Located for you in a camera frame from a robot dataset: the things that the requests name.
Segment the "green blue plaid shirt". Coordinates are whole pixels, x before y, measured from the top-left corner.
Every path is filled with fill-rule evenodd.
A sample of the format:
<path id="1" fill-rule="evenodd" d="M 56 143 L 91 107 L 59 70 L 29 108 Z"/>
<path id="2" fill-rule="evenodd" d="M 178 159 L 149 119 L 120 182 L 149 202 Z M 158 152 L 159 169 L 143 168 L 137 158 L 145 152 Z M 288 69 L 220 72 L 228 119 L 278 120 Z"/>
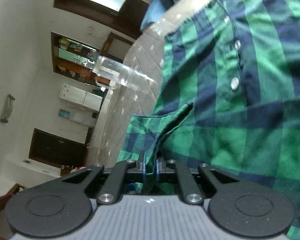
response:
<path id="1" fill-rule="evenodd" d="M 131 119 L 118 159 L 162 155 L 226 169 L 286 195 L 300 239 L 300 0 L 211 0 L 165 37 L 153 113 Z"/>

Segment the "dark wooden entry door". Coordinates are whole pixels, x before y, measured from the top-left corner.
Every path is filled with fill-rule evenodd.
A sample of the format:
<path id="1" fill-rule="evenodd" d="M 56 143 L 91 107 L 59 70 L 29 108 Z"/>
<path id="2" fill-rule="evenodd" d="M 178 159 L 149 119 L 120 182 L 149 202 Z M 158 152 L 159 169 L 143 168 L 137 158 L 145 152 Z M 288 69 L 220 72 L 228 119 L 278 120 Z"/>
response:
<path id="1" fill-rule="evenodd" d="M 45 131 L 34 129 L 29 158 L 47 165 L 85 166 L 87 146 Z"/>

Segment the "blue water dispenser jug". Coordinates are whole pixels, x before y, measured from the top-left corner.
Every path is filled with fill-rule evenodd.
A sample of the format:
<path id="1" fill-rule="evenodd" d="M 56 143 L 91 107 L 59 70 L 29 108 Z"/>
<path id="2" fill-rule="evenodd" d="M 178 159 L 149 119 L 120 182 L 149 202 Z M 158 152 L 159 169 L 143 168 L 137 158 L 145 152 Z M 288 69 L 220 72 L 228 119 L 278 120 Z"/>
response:
<path id="1" fill-rule="evenodd" d="M 69 119 L 70 118 L 70 112 L 66 111 L 64 109 L 60 109 L 58 112 L 58 116 L 65 118 L 65 119 Z"/>

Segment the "white refrigerator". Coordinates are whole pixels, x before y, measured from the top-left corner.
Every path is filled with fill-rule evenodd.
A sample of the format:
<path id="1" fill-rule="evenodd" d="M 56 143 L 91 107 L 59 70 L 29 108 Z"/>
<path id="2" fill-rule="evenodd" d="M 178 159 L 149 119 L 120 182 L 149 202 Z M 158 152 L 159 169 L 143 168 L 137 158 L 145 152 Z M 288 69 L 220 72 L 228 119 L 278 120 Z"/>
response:
<path id="1" fill-rule="evenodd" d="M 101 96 L 67 84 L 62 85 L 59 97 L 62 100 L 82 106 L 95 112 L 99 112 L 102 105 Z"/>

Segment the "clear glass mug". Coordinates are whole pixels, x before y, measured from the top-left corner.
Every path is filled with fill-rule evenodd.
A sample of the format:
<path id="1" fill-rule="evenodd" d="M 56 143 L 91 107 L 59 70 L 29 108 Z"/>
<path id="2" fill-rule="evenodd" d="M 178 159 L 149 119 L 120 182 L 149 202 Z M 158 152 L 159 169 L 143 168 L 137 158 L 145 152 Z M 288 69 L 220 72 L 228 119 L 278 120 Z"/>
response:
<path id="1" fill-rule="evenodd" d="M 105 56 L 97 57 L 92 72 L 134 91 L 145 92 L 147 85 L 157 85 L 157 82 L 146 74 Z"/>

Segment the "dark wooden shelf unit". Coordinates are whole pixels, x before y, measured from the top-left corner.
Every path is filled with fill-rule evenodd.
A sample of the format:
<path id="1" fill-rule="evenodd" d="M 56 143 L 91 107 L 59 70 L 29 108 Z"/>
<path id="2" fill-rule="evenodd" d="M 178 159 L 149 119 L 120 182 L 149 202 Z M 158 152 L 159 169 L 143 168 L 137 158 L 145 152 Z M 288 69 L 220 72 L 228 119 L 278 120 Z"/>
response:
<path id="1" fill-rule="evenodd" d="M 110 85 L 110 80 L 93 72 L 100 50 L 64 35 L 51 33 L 53 71 L 88 85 Z"/>

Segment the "grey quilted star mat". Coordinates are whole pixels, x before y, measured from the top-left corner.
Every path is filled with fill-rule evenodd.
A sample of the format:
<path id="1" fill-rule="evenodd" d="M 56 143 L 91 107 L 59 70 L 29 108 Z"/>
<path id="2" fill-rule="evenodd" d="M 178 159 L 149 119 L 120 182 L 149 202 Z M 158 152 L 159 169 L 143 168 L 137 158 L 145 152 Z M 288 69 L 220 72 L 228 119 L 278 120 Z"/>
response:
<path id="1" fill-rule="evenodd" d="M 194 23 L 183 14 L 164 14 L 137 39 L 110 93 L 100 143 L 90 148 L 95 163 L 110 168 L 141 153 L 162 153 L 196 166 L 196 40 Z"/>

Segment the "dark wooden glass door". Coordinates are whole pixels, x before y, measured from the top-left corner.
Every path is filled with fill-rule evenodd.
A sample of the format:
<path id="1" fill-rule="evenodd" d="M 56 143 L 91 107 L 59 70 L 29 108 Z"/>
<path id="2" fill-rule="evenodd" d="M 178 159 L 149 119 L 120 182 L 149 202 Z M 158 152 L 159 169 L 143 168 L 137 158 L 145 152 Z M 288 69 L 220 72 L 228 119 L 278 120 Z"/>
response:
<path id="1" fill-rule="evenodd" d="M 54 7 L 137 39 L 148 3 L 142 0 L 54 0 Z"/>

